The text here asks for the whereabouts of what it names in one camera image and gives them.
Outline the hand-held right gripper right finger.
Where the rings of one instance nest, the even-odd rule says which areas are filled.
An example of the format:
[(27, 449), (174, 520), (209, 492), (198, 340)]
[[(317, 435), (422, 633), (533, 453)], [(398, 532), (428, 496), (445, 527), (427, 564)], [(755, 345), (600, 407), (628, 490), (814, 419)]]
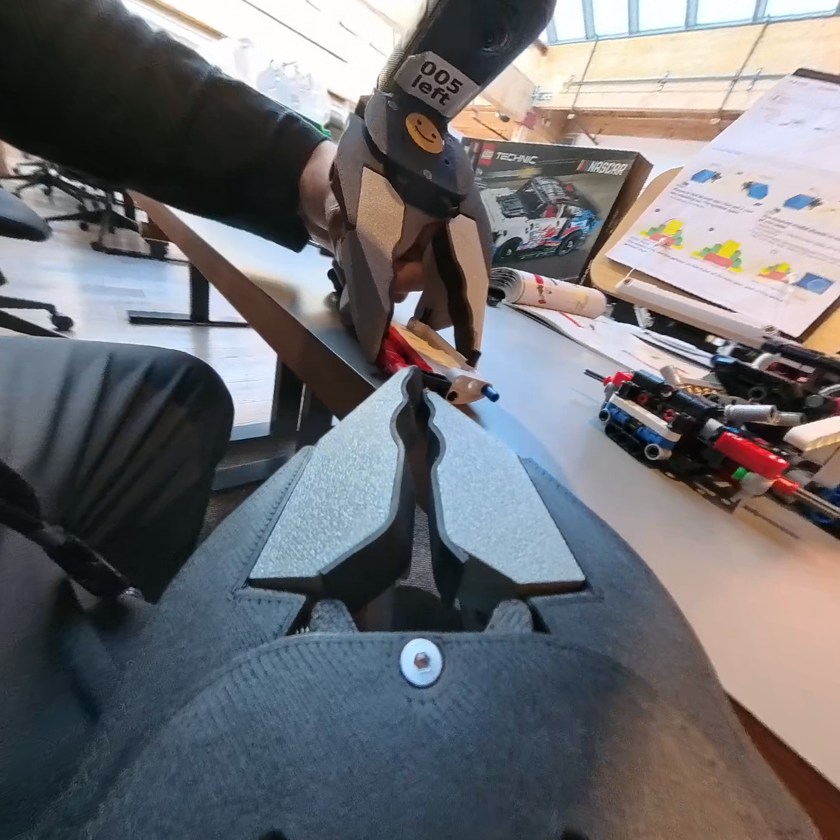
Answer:
[(495, 607), (577, 592), (585, 574), (522, 460), (437, 394), (425, 394), (430, 550), (446, 603)]

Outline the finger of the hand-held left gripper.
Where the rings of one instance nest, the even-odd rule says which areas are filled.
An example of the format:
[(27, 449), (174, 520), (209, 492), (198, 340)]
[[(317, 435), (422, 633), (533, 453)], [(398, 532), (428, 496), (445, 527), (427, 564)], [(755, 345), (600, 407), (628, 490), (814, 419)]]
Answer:
[(351, 115), (330, 171), (330, 277), (339, 319), (374, 363), (392, 322), (395, 251), (406, 207), (373, 155), (364, 121)]
[(426, 281), (416, 318), (434, 331), (452, 328), (454, 346), (477, 366), (489, 290), (490, 221), (480, 195), (470, 193), (459, 215), (432, 237), (423, 257)]

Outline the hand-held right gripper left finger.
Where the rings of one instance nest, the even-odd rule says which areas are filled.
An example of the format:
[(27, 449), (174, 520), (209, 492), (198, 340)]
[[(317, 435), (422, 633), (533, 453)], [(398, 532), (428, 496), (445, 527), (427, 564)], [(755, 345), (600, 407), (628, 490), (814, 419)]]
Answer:
[(407, 575), (416, 508), (408, 456), (423, 389), (417, 367), (397, 372), (307, 450), (252, 587), (359, 611)]

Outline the red white brick panel assembly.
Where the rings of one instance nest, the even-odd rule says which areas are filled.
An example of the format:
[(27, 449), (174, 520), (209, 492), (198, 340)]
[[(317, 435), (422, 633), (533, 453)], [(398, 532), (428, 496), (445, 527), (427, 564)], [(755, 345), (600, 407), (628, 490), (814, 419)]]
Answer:
[(429, 391), (457, 406), (483, 398), (495, 403), (500, 397), (493, 384), (478, 373), (475, 362), (467, 361), (438, 332), (416, 318), (410, 318), (406, 325), (391, 323), (374, 364), (384, 376), (417, 368)]

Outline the person's left forearm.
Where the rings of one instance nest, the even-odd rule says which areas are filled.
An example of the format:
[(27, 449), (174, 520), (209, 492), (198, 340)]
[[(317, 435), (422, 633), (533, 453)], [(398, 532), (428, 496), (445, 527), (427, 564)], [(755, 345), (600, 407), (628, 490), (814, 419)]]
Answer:
[(313, 123), (121, 2), (1, 3), (1, 136), (293, 251)]

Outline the grey desk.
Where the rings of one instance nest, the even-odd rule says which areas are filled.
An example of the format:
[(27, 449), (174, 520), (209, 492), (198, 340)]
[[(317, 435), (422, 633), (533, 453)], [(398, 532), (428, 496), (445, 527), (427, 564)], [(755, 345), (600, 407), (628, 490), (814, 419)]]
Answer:
[[(338, 418), (382, 383), (326, 301), (329, 261), (135, 193), (194, 266)], [(507, 307), (486, 316), (479, 372), (500, 393), (467, 412), (532, 461), (547, 506), (584, 570), (586, 593), (623, 601), (637, 643), (683, 691), (677, 642), (648, 629), (643, 588), (669, 596), (722, 688), (838, 786), (838, 541), (761, 498), (735, 512), (642, 465), (604, 435), (603, 389), (586, 369), (621, 365)]]

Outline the person's left hand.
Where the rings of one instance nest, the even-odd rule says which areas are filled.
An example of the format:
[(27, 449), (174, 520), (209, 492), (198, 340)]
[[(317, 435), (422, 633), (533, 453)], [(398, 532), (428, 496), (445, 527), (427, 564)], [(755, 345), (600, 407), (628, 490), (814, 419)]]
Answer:
[[(333, 161), (337, 146), (331, 141), (320, 143), (306, 163), (299, 180), (299, 213), (313, 241), (331, 257), (337, 258), (344, 234), (345, 218), (333, 193)], [(430, 277), (424, 267), (424, 256), (444, 223), (430, 220), (412, 238), (409, 246), (398, 252), (392, 262), (391, 299), (403, 301), (411, 292), (422, 291)]]

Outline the open instruction booklet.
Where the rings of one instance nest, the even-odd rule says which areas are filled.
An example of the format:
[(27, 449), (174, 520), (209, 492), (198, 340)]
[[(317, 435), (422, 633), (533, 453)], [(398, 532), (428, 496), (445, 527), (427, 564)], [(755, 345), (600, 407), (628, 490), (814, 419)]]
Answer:
[(617, 363), (621, 370), (659, 373), (668, 367), (684, 381), (711, 374), (709, 353), (609, 318), (606, 296), (599, 290), (519, 269), (495, 268), (487, 305), (501, 304)]

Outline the black toy set box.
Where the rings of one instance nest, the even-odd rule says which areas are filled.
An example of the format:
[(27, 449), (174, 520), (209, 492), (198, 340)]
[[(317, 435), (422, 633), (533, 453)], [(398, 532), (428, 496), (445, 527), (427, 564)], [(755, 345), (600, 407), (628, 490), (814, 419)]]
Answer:
[(585, 283), (652, 165), (603, 147), (463, 138), (490, 221), (494, 268)]

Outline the wooden board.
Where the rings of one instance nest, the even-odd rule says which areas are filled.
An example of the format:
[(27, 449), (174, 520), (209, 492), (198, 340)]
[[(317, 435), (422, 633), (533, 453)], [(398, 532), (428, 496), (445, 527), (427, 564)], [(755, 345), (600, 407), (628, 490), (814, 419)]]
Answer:
[(645, 274), (640, 269), (633, 269), (629, 266), (625, 266), (624, 264), (615, 262), (608, 256), (610, 250), (627, 233), (629, 228), (639, 219), (643, 211), (649, 205), (651, 205), (662, 192), (668, 189), (670, 183), (672, 183), (672, 181), (674, 181), (680, 173), (681, 168), (676, 167), (667, 170), (664, 173), (657, 175), (655, 178), (653, 178), (651, 182), (645, 186), (642, 192), (640, 192), (634, 204), (626, 210), (621, 220), (615, 224), (612, 233), (605, 241), (604, 245), (600, 247), (598, 253), (595, 255), (588, 268), (588, 276), (593, 287), (598, 288), (600, 291), (604, 292), (605, 294), (611, 297), (618, 298), (615, 297), (613, 293), (617, 284), (621, 280), (642, 280), (654, 286), (664, 288), (668, 291), (676, 292), (688, 298), (694, 298), (696, 300), (703, 301), (700, 298), (686, 291), (677, 289), (676, 287), (670, 286), (668, 283), (662, 280), (658, 280), (650, 275)]

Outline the brick car model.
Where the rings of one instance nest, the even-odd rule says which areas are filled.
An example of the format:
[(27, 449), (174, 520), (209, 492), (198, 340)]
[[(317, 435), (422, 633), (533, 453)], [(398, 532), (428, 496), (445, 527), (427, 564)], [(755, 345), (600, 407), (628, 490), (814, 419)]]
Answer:
[(709, 366), (694, 380), (584, 371), (604, 391), (605, 436), (721, 508), (771, 498), (838, 538), (838, 355), (773, 340)]

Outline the white stand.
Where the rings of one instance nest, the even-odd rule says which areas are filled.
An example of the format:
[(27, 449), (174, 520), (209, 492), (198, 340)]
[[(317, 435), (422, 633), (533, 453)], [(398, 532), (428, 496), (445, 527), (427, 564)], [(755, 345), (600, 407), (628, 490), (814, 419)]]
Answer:
[(613, 295), (635, 306), (651, 310), (678, 322), (726, 340), (759, 347), (776, 336), (772, 327), (724, 308), (680, 295), (642, 280), (621, 280)]

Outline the person's dark trousers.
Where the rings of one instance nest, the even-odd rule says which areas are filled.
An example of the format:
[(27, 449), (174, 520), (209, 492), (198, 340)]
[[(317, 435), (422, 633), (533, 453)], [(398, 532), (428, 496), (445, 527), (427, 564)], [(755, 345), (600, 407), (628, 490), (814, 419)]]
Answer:
[(3, 336), (2, 463), (45, 519), (155, 601), (194, 551), (234, 421), (226, 384), (189, 353)]

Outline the printed instruction sheet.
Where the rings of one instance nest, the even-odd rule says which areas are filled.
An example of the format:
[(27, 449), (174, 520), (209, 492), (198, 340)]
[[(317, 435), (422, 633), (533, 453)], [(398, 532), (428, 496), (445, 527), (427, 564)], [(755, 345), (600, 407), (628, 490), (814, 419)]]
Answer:
[(786, 76), (686, 163), (606, 256), (806, 335), (839, 295), (838, 76)]

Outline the black office chair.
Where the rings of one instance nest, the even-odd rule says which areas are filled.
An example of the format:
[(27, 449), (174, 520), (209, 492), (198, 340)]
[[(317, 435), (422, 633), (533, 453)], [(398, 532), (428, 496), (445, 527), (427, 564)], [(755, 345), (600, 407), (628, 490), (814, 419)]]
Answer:
[[(45, 242), (52, 235), (46, 220), (37, 215), (23, 200), (1, 189), (1, 237)], [(11, 313), (12, 310), (43, 311), (49, 315), (52, 329)], [(72, 318), (60, 313), (50, 303), (1, 296), (1, 328), (33, 337), (64, 338), (74, 327)]]
[(10, 175), (2, 175), (2, 181), (17, 184), (12, 191), (17, 197), (29, 188), (38, 188), (47, 197), (52, 197), (55, 192), (68, 196), (76, 209), (72, 213), (48, 216), (46, 221), (51, 224), (72, 222), (86, 232), (96, 227), (98, 240), (118, 229), (140, 233), (133, 199), (126, 199), (121, 187), (86, 173), (49, 161), (25, 161), (16, 165)]

